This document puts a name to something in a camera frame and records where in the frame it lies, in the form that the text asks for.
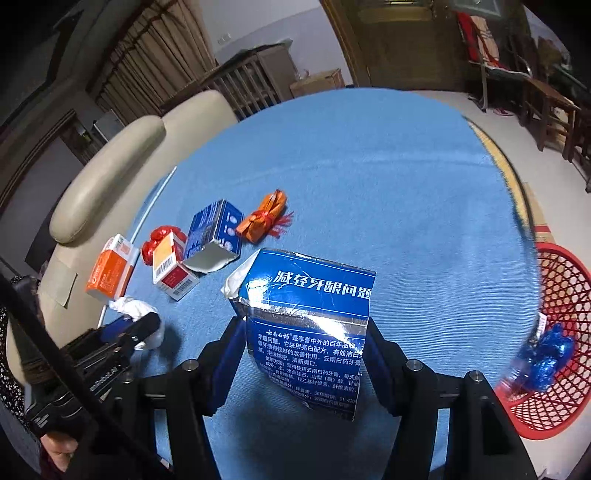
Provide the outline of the person's left hand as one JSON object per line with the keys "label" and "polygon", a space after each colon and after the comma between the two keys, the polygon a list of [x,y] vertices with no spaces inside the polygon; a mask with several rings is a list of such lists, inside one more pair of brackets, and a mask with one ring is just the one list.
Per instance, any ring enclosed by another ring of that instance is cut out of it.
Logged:
{"label": "person's left hand", "polygon": [[48,432],[41,438],[41,444],[61,472],[67,470],[78,447],[76,439],[59,432]]}

